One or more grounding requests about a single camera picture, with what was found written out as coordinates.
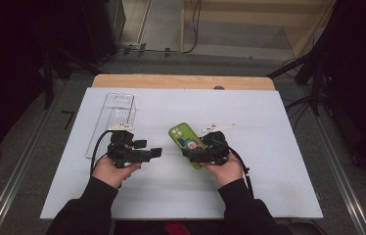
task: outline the black sleeve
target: black sleeve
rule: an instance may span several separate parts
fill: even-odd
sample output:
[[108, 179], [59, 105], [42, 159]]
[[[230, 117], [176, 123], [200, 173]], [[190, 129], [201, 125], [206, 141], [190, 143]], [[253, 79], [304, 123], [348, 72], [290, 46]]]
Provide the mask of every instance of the black sleeve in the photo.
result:
[[82, 196], [67, 202], [46, 234], [109, 234], [111, 205], [117, 193], [117, 189], [91, 177]]
[[243, 178], [221, 187], [219, 194], [226, 206], [226, 221], [242, 234], [293, 234], [275, 222], [262, 201], [251, 197]]

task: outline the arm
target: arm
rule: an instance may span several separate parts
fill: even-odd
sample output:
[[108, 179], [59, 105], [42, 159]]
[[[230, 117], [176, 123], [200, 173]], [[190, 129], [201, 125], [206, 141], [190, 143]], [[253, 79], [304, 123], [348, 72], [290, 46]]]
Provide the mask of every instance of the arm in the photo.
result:
[[277, 224], [266, 205], [254, 199], [244, 182], [241, 163], [229, 154], [224, 165], [203, 164], [215, 176], [225, 203], [225, 219], [242, 234], [292, 234]]
[[102, 158], [82, 196], [67, 202], [47, 234], [109, 234], [111, 205], [118, 193], [117, 188], [140, 167], [140, 164], [130, 164], [116, 168], [109, 158]]

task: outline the hand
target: hand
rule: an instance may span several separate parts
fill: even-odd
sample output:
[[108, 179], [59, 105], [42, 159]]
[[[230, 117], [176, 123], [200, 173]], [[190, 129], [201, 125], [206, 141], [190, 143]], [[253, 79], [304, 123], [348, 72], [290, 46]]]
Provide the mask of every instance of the hand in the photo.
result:
[[242, 178], [243, 170], [241, 162], [232, 154], [228, 155], [228, 161], [223, 165], [215, 165], [211, 163], [202, 163], [204, 168], [208, 169], [216, 178], [220, 187]]
[[95, 166], [92, 177], [97, 178], [114, 188], [121, 185], [122, 180], [126, 180], [131, 173], [141, 168], [141, 164], [129, 164], [124, 168], [117, 168], [113, 161], [107, 156], [101, 158]]

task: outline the green phone case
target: green phone case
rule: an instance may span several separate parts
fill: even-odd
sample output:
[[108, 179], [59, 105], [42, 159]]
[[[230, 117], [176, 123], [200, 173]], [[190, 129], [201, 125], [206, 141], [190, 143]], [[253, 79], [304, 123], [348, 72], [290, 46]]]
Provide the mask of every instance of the green phone case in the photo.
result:
[[[202, 150], [206, 147], [202, 140], [196, 135], [195, 131], [193, 131], [193, 129], [186, 122], [182, 122], [171, 127], [168, 130], [168, 135], [180, 149], [185, 148], [196, 151], [197, 149]], [[195, 169], [202, 168], [202, 166], [198, 163], [191, 164]]]

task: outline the transparent box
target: transparent box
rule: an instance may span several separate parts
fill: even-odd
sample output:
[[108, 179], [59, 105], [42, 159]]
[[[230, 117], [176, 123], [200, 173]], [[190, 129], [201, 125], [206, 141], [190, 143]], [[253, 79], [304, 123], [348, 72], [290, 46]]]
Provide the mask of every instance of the transparent box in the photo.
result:
[[[88, 159], [92, 158], [97, 141], [104, 131], [112, 129], [117, 124], [128, 124], [132, 126], [135, 119], [135, 113], [136, 107], [133, 95], [108, 94], [85, 157]], [[107, 147], [110, 144], [111, 135], [111, 133], [107, 133], [101, 140], [95, 156], [96, 159], [99, 159], [107, 153]]]

